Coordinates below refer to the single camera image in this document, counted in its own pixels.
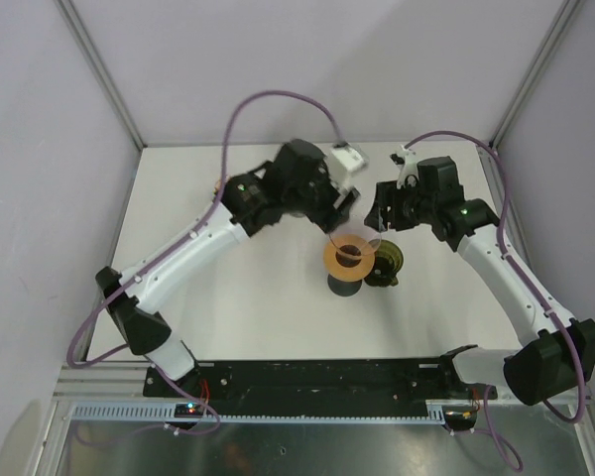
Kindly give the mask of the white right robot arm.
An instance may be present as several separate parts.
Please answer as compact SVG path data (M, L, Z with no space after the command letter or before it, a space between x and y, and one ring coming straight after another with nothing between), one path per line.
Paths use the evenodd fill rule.
M473 384L503 386L527 406L584 390L595 367L595 321L577 319L536 278L490 205L466 198L451 158L420 160L402 150L391 160L399 176L377 183L365 225L379 232L429 226L483 280L521 344L516 351L453 351L452 364L437 373L439 390L460 398Z

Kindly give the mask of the pink glass dripper cone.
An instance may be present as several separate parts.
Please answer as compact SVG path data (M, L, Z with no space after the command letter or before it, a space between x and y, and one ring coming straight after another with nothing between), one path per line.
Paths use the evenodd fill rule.
M382 235L363 222L347 223L328 235L340 264L355 265L375 254Z

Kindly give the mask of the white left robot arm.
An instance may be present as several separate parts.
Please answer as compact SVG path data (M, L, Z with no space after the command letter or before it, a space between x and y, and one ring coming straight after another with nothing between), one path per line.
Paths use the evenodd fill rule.
M163 304L201 267L286 214L334 231L359 197L352 177L323 161L295 172L265 162L222 183L204 214L144 261L122 272L100 270L95 281L104 307L131 352L159 367L176 395L192 394L199 384L196 360L161 316Z

